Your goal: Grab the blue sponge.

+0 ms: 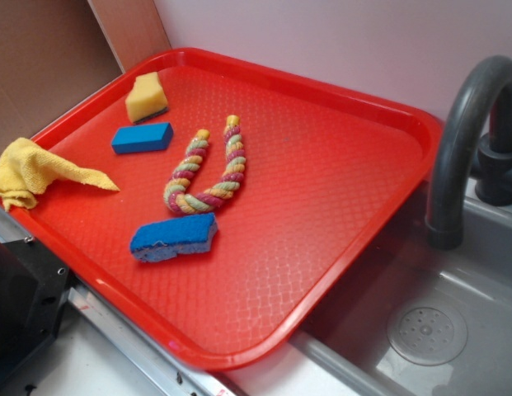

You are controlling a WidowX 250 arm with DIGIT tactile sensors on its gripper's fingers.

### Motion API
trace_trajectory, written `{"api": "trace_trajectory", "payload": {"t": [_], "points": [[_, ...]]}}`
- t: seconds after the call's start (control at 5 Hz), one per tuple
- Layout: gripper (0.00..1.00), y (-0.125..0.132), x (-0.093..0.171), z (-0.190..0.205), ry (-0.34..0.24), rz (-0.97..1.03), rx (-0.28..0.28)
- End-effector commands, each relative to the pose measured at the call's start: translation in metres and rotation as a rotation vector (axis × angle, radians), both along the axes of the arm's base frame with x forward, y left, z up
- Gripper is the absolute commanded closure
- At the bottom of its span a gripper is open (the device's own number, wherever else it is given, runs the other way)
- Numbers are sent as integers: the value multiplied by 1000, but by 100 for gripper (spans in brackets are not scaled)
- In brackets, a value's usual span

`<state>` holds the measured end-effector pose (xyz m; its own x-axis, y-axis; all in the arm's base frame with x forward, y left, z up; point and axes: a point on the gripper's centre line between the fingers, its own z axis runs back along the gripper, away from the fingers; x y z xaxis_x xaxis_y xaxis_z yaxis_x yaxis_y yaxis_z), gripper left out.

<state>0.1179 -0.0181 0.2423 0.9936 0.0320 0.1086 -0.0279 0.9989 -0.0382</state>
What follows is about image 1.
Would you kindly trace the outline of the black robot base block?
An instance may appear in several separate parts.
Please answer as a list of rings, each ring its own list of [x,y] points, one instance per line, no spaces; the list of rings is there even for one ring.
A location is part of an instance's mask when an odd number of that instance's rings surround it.
[[[0,242],[0,379],[55,340],[70,282],[44,244]]]

